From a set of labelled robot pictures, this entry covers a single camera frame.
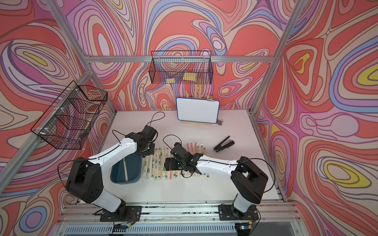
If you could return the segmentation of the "panda chopsticks pair fifteenth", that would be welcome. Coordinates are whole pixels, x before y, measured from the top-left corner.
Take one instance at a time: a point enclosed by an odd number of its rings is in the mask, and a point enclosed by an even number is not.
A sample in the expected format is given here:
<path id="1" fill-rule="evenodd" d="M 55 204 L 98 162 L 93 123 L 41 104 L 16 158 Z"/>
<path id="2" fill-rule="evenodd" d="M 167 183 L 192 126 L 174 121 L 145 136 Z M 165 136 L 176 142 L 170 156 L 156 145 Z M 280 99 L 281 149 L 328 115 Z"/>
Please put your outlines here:
<path id="1" fill-rule="evenodd" d="M 162 148 L 158 149 L 158 178 L 162 177 Z"/>

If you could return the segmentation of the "panda chopsticks pair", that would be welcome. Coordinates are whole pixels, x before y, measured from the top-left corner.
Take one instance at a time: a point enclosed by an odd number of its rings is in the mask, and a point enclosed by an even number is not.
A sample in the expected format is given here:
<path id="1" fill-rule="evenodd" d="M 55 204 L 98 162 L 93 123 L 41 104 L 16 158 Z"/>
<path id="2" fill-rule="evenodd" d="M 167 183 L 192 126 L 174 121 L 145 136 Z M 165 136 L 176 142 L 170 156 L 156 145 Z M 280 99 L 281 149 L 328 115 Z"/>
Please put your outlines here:
<path id="1" fill-rule="evenodd" d="M 167 178 L 167 172 L 166 172 L 166 168 L 165 168 L 165 159 L 166 159 L 165 148 L 163 148 L 162 149 L 161 164 L 162 164 L 162 177 L 164 179 Z"/>

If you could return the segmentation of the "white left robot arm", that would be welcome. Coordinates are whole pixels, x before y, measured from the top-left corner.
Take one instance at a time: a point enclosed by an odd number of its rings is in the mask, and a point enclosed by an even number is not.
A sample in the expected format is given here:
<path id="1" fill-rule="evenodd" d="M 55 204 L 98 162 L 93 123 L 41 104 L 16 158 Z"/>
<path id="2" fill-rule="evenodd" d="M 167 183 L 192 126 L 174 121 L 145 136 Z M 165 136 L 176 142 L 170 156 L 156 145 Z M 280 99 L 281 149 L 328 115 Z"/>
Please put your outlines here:
<path id="1" fill-rule="evenodd" d="M 88 204 L 102 209 L 102 222 L 139 220 L 139 206 L 126 202 L 105 189 L 107 171 L 121 177 L 120 184 L 135 183 L 141 177 L 142 159 L 154 153 L 158 132 L 146 125 L 141 132 L 131 132 L 117 144 L 90 158 L 74 160 L 66 183 L 66 190 Z"/>

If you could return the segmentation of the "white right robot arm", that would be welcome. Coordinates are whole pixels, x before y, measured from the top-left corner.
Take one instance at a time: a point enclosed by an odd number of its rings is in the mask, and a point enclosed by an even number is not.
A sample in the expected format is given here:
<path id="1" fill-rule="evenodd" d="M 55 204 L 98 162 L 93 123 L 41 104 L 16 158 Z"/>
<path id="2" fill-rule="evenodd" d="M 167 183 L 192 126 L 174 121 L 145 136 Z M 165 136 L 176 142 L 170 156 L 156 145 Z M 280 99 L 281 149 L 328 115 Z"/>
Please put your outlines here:
<path id="1" fill-rule="evenodd" d="M 213 174 L 232 181 L 238 193 L 231 205 L 218 205 L 221 221 L 259 220 L 256 205 L 260 204 L 269 177 L 253 163 L 252 158 L 221 160 L 202 153 L 191 154 L 181 143 L 175 143 L 171 157 L 164 162 L 167 171 L 189 172 L 190 174 Z"/>

